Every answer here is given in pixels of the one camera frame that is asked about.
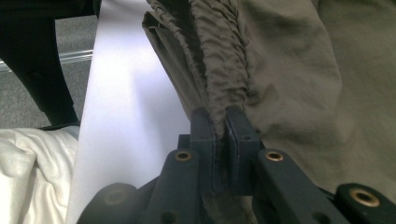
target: gray fabric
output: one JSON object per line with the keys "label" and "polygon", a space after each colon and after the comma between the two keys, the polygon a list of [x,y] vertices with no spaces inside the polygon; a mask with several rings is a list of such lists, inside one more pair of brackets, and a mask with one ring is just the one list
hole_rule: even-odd
{"label": "gray fabric", "polygon": [[394,2],[148,2],[145,30],[188,115],[206,106],[221,138],[224,108],[239,105],[315,184],[396,202]]}

